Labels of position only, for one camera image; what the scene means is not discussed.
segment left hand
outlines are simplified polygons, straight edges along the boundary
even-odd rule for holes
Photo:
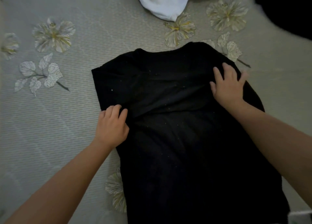
[[[119,115],[120,108],[121,105],[115,105],[100,112],[96,126],[95,140],[111,149],[125,141],[129,132],[126,124],[128,110],[123,109]]]

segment black t-shirt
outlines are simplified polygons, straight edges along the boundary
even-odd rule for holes
[[[117,147],[128,223],[287,223],[281,175],[213,98],[213,67],[235,64],[209,45],[136,49],[93,69],[100,107],[129,110]],[[263,110],[246,83],[244,100]]]

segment right hand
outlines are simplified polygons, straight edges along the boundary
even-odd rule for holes
[[[129,127],[126,124],[127,109],[123,109],[119,115],[121,105],[110,106],[99,113],[94,140],[111,149],[117,147],[126,140]]]
[[[243,86],[248,74],[243,72],[240,80],[237,80],[235,69],[227,63],[222,64],[224,69],[224,80],[217,67],[213,68],[216,83],[210,82],[211,91],[215,100],[227,111],[237,106],[243,100]]]

